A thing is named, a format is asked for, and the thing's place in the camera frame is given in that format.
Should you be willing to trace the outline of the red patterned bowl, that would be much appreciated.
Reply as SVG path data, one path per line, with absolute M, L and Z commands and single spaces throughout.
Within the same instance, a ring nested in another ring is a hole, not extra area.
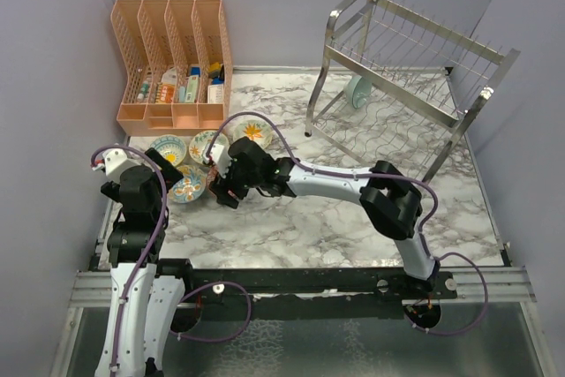
M 215 191 L 217 190 L 230 190 L 227 180 L 220 175 L 216 167 L 211 168 L 207 173 L 207 189 L 214 195 L 214 197 Z

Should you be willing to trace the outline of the teal bowl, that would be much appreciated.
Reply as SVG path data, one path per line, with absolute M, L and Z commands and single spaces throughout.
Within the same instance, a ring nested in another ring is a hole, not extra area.
M 354 109 L 363 107 L 372 92 L 373 85 L 370 80 L 361 76 L 353 76 L 344 87 L 344 94 L 348 104 Z

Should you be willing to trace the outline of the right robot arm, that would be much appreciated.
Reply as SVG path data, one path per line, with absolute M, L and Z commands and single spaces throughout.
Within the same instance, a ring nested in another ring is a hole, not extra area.
M 205 157 L 217 169 L 211 192 L 218 204 L 232 209 L 251 189 L 267 197 L 316 196 L 362 207 L 376 231 L 395 242 L 407 291 L 414 298 L 426 298 L 436 290 L 439 262 L 416 234 L 421 192 L 415 180 L 391 163 L 378 161 L 357 170 L 317 167 L 292 157 L 275 159 L 246 137 L 230 147 L 214 143 Z

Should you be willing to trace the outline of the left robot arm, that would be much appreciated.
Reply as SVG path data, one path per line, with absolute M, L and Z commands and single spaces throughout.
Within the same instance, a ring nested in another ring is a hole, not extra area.
M 110 308 L 97 376 L 159 376 L 175 302 L 194 293 L 194 279 L 175 262 L 165 268 L 159 252 L 168 224 L 167 196 L 182 174 L 150 148 L 133 160 L 134 148 L 97 149 L 94 170 L 104 171 L 101 192 L 120 204 L 107 242 L 111 264 Z

